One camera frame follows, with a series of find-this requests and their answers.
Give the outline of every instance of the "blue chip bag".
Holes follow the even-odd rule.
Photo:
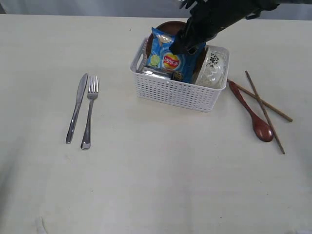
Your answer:
[[[154,35],[151,54],[147,60],[147,65],[160,68],[174,73],[175,80],[191,83],[196,60],[205,47],[205,43],[199,44],[197,51],[193,55],[174,55],[169,50],[175,41],[175,36],[163,33],[152,28]]]

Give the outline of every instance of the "silver fork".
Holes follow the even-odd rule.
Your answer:
[[[88,150],[91,147],[91,115],[93,108],[93,101],[98,97],[98,78],[97,76],[91,76],[89,78],[89,90],[88,90],[88,99],[89,103],[89,111],[88,111],[88,119],[86,128],[84,130],[84,135],[81,143],[81,149]]]

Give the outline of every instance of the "lay's logo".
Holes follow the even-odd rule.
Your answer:
[[[170,70],[174,70],[177,68],[180,64],[180,60],[176,55],[173,54],[167,54],[164,56],[164,67]]]

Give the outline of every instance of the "spoon handle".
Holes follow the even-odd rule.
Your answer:
[[[235,97],[240,101],[240,103],[242,103],[242,105],[246,108],[246,110],[249,112],[250,116],[253,118],[254,116],[257,117],[257,115],[250,109],[250,107],[247,105],[247,103],[245,102],[243,96],[240,94],[240,91],[237,87],[237,85],[233,82],[233,81],[229,81],[229,87],[231,89],[231,91],[233,92],[233,94],[235,95]]]

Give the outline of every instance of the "white basket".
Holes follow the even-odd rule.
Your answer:
[[[222,47],[209,46],[212,52],[222,56],[225,69],[221,77],[221,88],[213,89],[139,73],[138,71],[141,71],[147,62],[146,42],[147,39],[144,39],[130,66],[130,70],[134,74],[137,96],[192,110],[211,111],[219,94],[226,87],[230,58],[229,51]]]

